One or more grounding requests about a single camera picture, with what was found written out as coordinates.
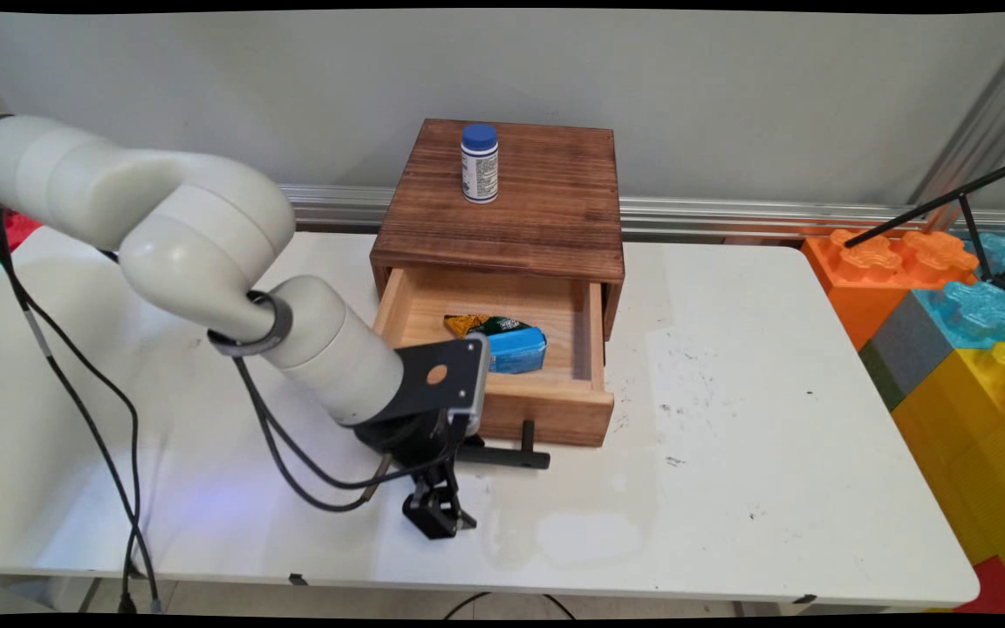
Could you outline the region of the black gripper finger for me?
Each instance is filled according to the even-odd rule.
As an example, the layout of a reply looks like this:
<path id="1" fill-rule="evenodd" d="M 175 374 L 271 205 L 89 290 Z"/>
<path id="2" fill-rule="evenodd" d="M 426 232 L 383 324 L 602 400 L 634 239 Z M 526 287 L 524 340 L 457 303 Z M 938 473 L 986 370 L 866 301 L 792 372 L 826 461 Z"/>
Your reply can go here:
<path id="1" fill-rule="evenodd" d="M 458 489 L 451 478 L 422 476 L 402 504 L 402 514 L 427 539 L 452 539 L 461 529 Z"/>
<path id="2" fill-rule="evenodd" d="M 477 529 L 478 521 L 463 508 L 455 468 L 442 468 L 434 484 L 436 513 L 443 531 Z"/>

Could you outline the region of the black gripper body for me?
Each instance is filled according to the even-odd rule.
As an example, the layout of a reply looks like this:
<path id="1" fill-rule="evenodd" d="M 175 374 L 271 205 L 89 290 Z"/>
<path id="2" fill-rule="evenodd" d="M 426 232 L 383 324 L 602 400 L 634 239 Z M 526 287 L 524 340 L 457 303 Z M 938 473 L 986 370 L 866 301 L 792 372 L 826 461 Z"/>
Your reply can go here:
<path id="1" fill-rule="evenodd" d="M 354 434 L 376 453 L 390 454 L 407 476 L 447 478 L 468 427 L 467 414 L 460 413 L 451 422 L 448 411 L 436 410 L 367 422 L 356 427 Z"/>

